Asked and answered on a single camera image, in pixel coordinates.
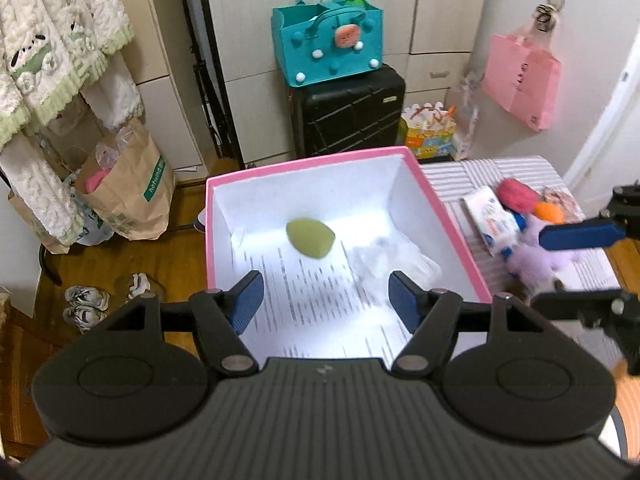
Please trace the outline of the printed paper sheet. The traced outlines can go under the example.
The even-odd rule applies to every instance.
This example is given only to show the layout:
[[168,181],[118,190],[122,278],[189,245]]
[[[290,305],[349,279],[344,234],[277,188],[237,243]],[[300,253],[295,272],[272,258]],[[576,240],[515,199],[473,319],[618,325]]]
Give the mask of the printed paper sheet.
[[362,288],[341,240],[322,259],[298,252],[285,232],[235,235],[234,270],[256,270],[264,299],[242,341],[266,359],[380,358],[390,366],[409,333],[388,302]]

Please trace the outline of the white sneakers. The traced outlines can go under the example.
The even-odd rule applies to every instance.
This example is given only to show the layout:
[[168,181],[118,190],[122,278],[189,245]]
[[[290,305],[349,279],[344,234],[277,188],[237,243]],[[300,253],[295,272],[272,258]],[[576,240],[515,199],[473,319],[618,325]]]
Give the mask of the white sneakers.
[[[115,295],[115,306],[119,307],[128,300],[152,290],[152,281],[145,273],[134,273],[117,283],[120,293]],[[63,318],[81,333],[92,330],[107,317],[112,295],[104,289],[92,286],[74,285],[64,292],[67,307]]]

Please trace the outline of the colourful gift bag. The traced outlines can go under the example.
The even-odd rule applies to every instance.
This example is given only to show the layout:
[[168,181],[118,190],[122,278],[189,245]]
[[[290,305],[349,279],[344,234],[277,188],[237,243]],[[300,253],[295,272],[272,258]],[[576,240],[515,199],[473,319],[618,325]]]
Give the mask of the colourful gift bag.
[[400,115],[400,140],[420,162],[449,156],[457,129],[456,110],[442,102],[406,107]]

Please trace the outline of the black suitcase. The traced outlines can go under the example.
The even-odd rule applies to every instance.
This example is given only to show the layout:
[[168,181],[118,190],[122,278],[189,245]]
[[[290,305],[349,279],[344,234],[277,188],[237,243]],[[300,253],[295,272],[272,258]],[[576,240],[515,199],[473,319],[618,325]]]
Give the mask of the black suitcase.
[[396,143],[406,83],[388,65],[288,90],[298,158]]

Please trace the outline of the pink fluffy strawberry toy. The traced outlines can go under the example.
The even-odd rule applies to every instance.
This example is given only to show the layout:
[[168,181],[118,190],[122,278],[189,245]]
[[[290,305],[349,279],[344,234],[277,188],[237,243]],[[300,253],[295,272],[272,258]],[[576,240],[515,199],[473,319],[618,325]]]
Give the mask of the pink fluffy strawberry toy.
[[540,202],[536,191],[513,178],[506,178],[498,184],[496,196],[503,207],[518,214],[530,214]]

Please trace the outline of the pink hanging shopping bag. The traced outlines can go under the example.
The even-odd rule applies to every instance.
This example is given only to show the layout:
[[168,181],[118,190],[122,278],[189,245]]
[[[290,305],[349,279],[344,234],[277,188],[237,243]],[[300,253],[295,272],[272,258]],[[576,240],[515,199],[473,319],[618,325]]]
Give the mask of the pink hanging shopping bag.
[[551,52],[552,32],[534,24],[489,41],[483,90],[535,132],[553,122],[562,63]]

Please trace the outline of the green soft ball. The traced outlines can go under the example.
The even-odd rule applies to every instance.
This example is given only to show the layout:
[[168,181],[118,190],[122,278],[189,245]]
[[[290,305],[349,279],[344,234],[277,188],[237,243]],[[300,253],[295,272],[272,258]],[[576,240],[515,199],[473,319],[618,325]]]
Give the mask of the green soft ball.
[[335,242],[335,233],[316,219],[298,218],[288,222],[285,229],[292,246],[309,258],[324,258]]

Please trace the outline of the blue wet wipes pack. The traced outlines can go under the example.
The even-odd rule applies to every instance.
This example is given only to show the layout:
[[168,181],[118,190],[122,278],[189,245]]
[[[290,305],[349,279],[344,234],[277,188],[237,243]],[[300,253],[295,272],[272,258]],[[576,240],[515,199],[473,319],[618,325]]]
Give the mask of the blue wet wipes pack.
[[520,244],[522,235],[527,228],[527,221],[524,214],[520,214],[519,212],[510,210],[510,209],[508,209],[508,212],[512,214],[518,229],[516,230],[516,233],[513,235],[513,240],[510,241],[510,245],[504,248],[503,251],[501,252],[501,255],[504,261],[510,258],[510,255],[513,254],[513,251],[516,248],[516,246]]

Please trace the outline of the cream wardrobe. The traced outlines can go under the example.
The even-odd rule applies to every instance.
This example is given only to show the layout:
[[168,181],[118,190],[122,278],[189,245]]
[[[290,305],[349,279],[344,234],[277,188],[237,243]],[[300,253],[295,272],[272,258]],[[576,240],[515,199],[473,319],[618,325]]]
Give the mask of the cream wardrobe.
[[288,89],[392,68],[404,104],[440,100],[468,64],[484,0],[122,0],[122,51],[145,122],[180,177],[220,148],[264,164],[293,152]]

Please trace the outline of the clear plastic bag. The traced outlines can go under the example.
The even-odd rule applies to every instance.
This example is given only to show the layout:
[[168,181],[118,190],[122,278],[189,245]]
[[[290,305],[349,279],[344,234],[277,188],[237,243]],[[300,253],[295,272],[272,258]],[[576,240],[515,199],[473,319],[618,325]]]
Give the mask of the clear plastic bag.
[[400,271],[423,289],[433,287],[442,276],[440,265],[410,240],[378,238],[366,247],[346,252],[358,286],[372,304],[388,304],[388,279]]

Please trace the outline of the pink storage box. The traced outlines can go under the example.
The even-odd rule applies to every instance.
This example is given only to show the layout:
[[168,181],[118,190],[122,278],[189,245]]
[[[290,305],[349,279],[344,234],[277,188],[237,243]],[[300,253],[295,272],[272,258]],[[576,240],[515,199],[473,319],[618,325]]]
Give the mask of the pink storage box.
[[388,280],[471,301],[489,290],[459,229],[404,148],[307,158],[206,184],[207,281],[262,274],[264,298],[242,341],[270,358],[379,358],[408,341]]

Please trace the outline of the purple plush toy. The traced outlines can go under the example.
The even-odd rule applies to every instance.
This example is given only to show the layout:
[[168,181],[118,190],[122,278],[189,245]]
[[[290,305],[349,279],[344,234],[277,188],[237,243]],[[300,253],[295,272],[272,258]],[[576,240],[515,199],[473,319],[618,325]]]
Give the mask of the purple plush toy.
[[541,246],[539,234],[547,226],[549,222],[529,216],[518,242],[502,251],[506,270],[520,281],[529,296],[564,290],[559,273],[580,260],[577,250],[552,252]]

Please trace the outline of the brown paper bag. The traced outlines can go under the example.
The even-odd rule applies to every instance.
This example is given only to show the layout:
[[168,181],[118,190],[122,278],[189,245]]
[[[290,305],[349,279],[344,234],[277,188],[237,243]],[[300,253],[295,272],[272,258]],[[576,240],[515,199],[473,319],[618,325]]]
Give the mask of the brown paper bag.
[[118,235],[157,240],[168,228],[175,176],[140,120],[96,144],[76,192]]

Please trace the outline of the orange soft ball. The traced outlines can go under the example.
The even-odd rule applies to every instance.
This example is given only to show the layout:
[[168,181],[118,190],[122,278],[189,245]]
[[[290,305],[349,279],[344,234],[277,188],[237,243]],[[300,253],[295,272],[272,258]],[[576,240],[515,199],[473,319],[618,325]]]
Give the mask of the orange soft ball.
[[563,208],[555,203],[536,203],[532,210],[532,214],[536,218],[551,224],[563,224],[565,222],[565,212]]

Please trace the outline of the pink floral cloth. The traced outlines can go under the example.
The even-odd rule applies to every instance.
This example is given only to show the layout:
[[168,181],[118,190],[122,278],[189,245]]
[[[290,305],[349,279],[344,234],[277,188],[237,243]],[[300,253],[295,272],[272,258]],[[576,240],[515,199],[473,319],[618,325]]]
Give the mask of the pink floral cloth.
[[559,206],[564,214],[564,221],[567,223],[577,223],[584,218],[584,214],[578,203],[570,193],[558,190],[557,188],[545,188],[542,198],[547,203]]

